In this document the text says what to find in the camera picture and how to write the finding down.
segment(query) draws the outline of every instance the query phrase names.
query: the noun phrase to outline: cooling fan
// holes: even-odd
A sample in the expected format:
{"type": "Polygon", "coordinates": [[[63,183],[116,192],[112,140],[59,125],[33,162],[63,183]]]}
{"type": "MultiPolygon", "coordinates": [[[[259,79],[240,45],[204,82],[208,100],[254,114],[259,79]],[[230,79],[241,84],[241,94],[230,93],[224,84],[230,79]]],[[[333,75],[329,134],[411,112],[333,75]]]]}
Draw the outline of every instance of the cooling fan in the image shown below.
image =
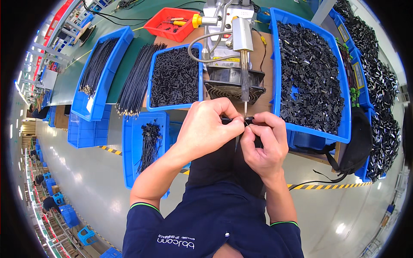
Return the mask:
{"type": "MultiPolygon", "coordinates": [[[[226,66],[207,66],[210,80],[205,80],[205,88],[211,97],[216,99],[227,97],[231,101],[241,102],[241,69],[226,66]]],[[[258,98],[266,92],[265,88],[260,87],[260,83],[265,76],[264,72],[249,70],[249,101],[255,104],[258,98]]]]}

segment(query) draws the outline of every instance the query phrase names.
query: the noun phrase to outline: red tray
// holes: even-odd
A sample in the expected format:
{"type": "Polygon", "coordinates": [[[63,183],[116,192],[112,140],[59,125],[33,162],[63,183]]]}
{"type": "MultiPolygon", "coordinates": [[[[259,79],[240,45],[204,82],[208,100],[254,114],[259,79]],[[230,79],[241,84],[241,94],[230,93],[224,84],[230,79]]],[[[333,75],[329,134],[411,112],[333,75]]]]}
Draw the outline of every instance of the red tray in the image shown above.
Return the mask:
{"type": "Polygon", "coordinates": [[[192,26],[192,17],[194,14],[199,14],[199,12],[165,7],[153,16],[143,28],[147,29],[152,35],[182,42],[194,30],[192,26]],[[184,26],[178,26],[164,22],[170,21],[171,18],[184,18],[182,21],[186,21],[187,23],[184,26]]]}

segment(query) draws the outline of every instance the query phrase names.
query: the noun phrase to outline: gray floor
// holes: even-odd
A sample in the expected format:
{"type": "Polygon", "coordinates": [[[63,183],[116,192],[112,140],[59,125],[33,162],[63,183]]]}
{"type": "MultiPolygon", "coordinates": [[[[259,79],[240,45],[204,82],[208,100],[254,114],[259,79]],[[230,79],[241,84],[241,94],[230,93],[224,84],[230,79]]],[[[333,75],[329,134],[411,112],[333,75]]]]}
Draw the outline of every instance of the gray floor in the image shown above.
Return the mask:
{"type": "MultiPolygon", "coordinates": [[[[171,120],[176,121],[185,115],[184,111],[170,113],[171,120]]],[[[393,113],[401,122],[403,110],[400,103],[393,108],[393,113]]],[[[67,143],[67,132],[49,128],[47,122],[38,121],[36,132],[50,172],[70,203],[99,234],[122,249],[130,194],[123,182],[122,156],[98,147],[75,149],[67,143]]],[[[108,146],[121,150],[121,119],[117,118],[114,109],[108,146]]],[[[375,183],[347,189],[293,190],[305,256],[358,256],[376,233],[393,198],[401,164],[402,154],[399,154],[387,178],[381,180],[380,189],[375,183]],[[340,225],[344,229],[338,233],[336,230],[340,225]]],[[[335,177],[330,166],[293,154],[287,155],[283,168],[288,184],[323,180],[313,169],[335,177]]],[[[182,200],[187,178],[187,175],[178,174],[173,181],[168,199],[161,200],[163,216],[182,200]]],[[[358,178],[351,175],[343,184],[358,182],[358,178]]]]}

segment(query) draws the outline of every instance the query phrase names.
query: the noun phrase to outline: hand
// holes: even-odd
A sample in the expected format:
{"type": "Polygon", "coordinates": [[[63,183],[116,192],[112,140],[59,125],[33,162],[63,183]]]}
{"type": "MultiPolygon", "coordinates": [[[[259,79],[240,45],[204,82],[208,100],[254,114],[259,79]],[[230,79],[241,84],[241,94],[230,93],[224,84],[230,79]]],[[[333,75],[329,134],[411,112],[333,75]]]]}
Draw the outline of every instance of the hand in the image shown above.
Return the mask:
{"type": "Polygon", "coordinates": [[[285,122],[269,112],[254,115],[254,124],[245,128],[241,138],[245,162],[264,181],[282,173],[282,163],[288,153],[285,122]],[[261,137],[263,149],[255,148],[255,135],[261,137]]]}
{"type": "Polygon", "coordinates": [[[188,162],[218,150],[244,131],[244,119],[227,98],[205,100],[192,104],[185,117],[176,143],[185,151],[188,162]],[[233,121],[223,125],[221,114],[233,121]]]}

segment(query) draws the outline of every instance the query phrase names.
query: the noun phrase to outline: screwdriver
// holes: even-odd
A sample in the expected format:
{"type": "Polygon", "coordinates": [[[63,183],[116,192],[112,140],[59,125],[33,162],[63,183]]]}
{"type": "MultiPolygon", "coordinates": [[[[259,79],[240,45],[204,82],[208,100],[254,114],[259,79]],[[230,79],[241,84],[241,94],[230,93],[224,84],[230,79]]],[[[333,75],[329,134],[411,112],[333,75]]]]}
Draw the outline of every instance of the screwdriver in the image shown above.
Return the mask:
{"type": "Polygon", "coordinates": [[[171,23],[173,25],[184,26],[186,21],[164,21],[165,23],[171,23]]]}

